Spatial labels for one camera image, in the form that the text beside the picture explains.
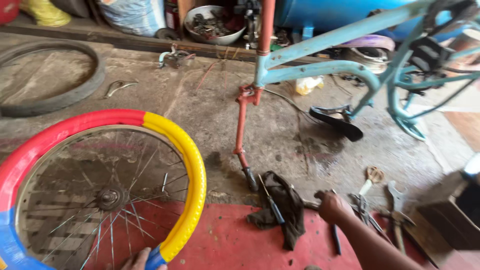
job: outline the light blue bicycle frame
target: light blue bicycle frame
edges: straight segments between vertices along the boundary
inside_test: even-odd
[[[360,100],[354,110],[350,113],[350,117],[353,119],[363,109],[363,107],[365,107],[365,105],[372,104],[373,96],[375,96],[375,94],[380,90],[380,88],[384,84],[386,84],[388,91],[388,112],[390,113],[394,121],[410,136],[418,140],[424,140],[425,136],[415,126],[415,124],[417,123],[417,118],[443,106],[448,101],[457,96],[460,92],[462,92],[464,89],[466,89],[467,86],[470,85],[473,81],[470,81],[469,83],[464,85],[457,92],[452,94],[449,98],[447,98],[445,101],[441,102],[437,106],[415,115],[411,115],[406,111],[414,95],[410,95],[406,105],[404,107],[401,107],[399,103],[400,97],[397,93],[396,87],[398,86],[403,89],[419,89],[430,86],[441,86],[444,83],[452,81],[465,79],[473,80],[480,77],[480,71],[456,77],[426,80],[421,83],[415,84],[401,81],[400,79],[404,78],[403,75],[405,73],[416,70],[416,68],[413,66],[409,66],[406,68],[402,67],[405,66],[405,63],[411,56],[412,51],[409,49],[411,42],[425,35],[423,33],[423,20],[420,20],[418,22],[410,35],[403,41],[395,57],[389,63],[386,71],[378,77],[374,75],[366,66],[352,61],[329,61],[275,70],[270,69],[275,66],[284,64],[288,61],[292,61],[297,58],[327,49],[331,46],[341,44],[367,34],[375,33],[391,26],[398,25],[411,18],[424,16],[426,14],[428,6],[432,2],[432,0],[419,0],[417,2],[404,5],[393,10],[384,11],[378,15],[365,18],[359,22],[346,25],[328,33],[286,47],[284,49],[276,50],[266,56],[259,55],[257,57],[255,79],[253,85],[255,87],[263,87],[269,83],[294,80],[322,74],[353,74],[359,79],[361,79],[368,87],[368,92]],[[454,53],[450,59],[454,60],[459,57],[479,51],[480,47],[460,51]]]

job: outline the metal bowl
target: metal bowl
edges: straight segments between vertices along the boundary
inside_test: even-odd
[[[245,30],[246,26],[244,26],[240,31],[233,33],[228,36],[223,36],[223,37],[216,37],[212,39],[206,39],[204,36],[194,32],[190,27],[189,24],[193,22],[193,19],[195,18],[196,14],[202,14],[205,19],[210,19],[213,18],[213,15],[211,11],[215,13],[222,13],[223,12],[223,7],[220,6],[203,6],[203,7],[198,7],[190,10],[187,15],[185,16],[185,20],[183,21],[183,25],[185,28],[188,30],[190,35],[193,37],[198,42],[201,43],[206,43],[206,44],[212,44],[212,45],[220,45],[220,46],[227,46],[232,44],[233,42],[237,41],[239,37],[241,37],[241,34]]]

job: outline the red container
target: red container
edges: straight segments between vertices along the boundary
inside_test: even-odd
[[[0,25],[13,21],[18,15],[20,0],[0,0]]]
[[[167,0],[165,2],[165,22],[167,23],[167,27],[174,31],[178,31],[180,28],[177,0]]]

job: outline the screwdriver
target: screwdriver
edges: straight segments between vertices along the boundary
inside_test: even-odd
[[[332,193],[336,194],[335,189],[330,190]],[[336,232],[336,225],[331,225],[330,229],[332,230],[333,241],[335,243],[335,250],[338,255],[342,255],[342,247],[340,246],[340,239],[338,238],[338,234]]]
[[[273,211],[273,214],[275,215],[276,221],[278,222],[278,224],[285,223],[285,220],[283,219],[282,214],[280,213],[280,210],[278,210],[278,207],[276,206],[272,197],[268,193],[267,188],[264,184],[264,181],[262,180],[262,177],[260,175],[258,175],[258,177],[260,178],[260,182],[262,182],[262,186],[264,186],[265,193],[267,193],[267,199],[270,202],[270,207],[272,208],[272,211]]]

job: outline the blue barrel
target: blue barrel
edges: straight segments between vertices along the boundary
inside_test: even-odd
[[[276,0],[275,25],[293,29],[313,27],[315,31],[328,32],[339,27],[365,19],[375,9],[394,9],[415,0]],[[447,12],[437,16],[437,23],[450,20]],[[420,18],[411,19],[396,27],[375,34],[390,37],[394,41],[404,40]],[[449,33],[438,34],[435,38],[444,41],[456,37],[463,27]]]

